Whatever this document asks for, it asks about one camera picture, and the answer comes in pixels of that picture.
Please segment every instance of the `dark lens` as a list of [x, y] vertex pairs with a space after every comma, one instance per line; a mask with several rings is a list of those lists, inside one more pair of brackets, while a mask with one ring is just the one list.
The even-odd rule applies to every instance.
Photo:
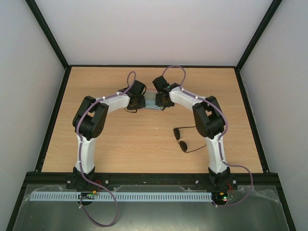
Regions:
[[180, 130], [178, 128], [173, 129], [173, 134], [177, 140], [180, 139]]
[[180, 141], [179, 144], [180, 144], [182, 151], [186, 152], [187, 151], [187, 144], [184, 141]]

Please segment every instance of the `gray floor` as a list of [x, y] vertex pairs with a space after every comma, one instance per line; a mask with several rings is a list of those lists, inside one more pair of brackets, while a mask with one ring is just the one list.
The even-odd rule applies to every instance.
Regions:
[[[236, 192], [241, 197], [246, 188]], [[255, 187], [249, 198], [234, 207], [215, 208], [196, 202], [121, 202], [118, 222], [109, 231], [286, 231], [282, 206], [274, 186]], [[147, 191], [159, 191], [147, 188]], [[92, 217], [107, 224], [114, 218], [113, 202], [94, 202], [87, 207]], [[36, 202], [26, 200], [14, 230], [23, 231], [96, 231], [76, 202]]]

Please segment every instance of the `sunglasses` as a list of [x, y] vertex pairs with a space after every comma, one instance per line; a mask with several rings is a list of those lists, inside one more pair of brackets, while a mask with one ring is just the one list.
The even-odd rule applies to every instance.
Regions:
[[174, 128], [173, 129], [173, 134], [175, 136], [175, 138], [177, 139], [177, 142], [178, 144], [180, 145], [181, 149], [183, 152], [185, 153], [192, 153], [194, 151], [197, 151], [201, 148], [204, 148], [206, 147], [206, 145], [202, 146], [201, 148], [197, 148], [195, 150], [192, 150], [192, 151], [187, 151], [187, 144], [184, 142], [184, 141], [180, 141], [180, 138], [181, 138], [181, 135], [180, 135], [180, 129], [184, 129], [184, 128], [195, 128], [196, 126], [193, 126], [193, 127], [181, 127], [181, 128]]

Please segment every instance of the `white wall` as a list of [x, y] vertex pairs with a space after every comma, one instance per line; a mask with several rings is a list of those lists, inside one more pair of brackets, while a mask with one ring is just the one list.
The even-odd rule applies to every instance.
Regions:
[[271, 0], [37, 0], [70, 64], [236, 65]]
[[64, 74], [24, 0], [0, 1], [0, 73], [3, 231], [26, 172], [34, 170]]
[[270, 170], [308, 227], [308, 1], [284, 0], [242, 70]]

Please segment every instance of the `wooden tabletop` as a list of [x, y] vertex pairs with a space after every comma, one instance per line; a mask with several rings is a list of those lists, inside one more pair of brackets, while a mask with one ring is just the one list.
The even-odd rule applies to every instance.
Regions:
[[[164, 68], [73, 67], [43, 165], [43, 172], [71, 172], [77, 161], [77, 136], [73, 118], [84, 97], [102, 97], [126, 87], [126, 77], [136, 71], [137, 80], [148, 89]], [[224, 137], [225, 154], [230, 164], [262, 172], [243, 100], [232, 68], [186, 68], [183, 87], [200, 96], [213, 95], [228, 119]], [[164, 75], [169, 83], [180, 83], [180, 69]], [[128, 113], [124, 109], [108, 114], [104, 130], [95, 147], [95, 171], [109, 173], [207, 173], [207, 148], [184, 153], [173, 128], [194, 126], [193, 113], [176, 104], [164, 111], [148, 109]], [[188, 151], [205, 144], [195, 128], [181, 130]], [[231, 168], [233, 173], [246, 172]]]

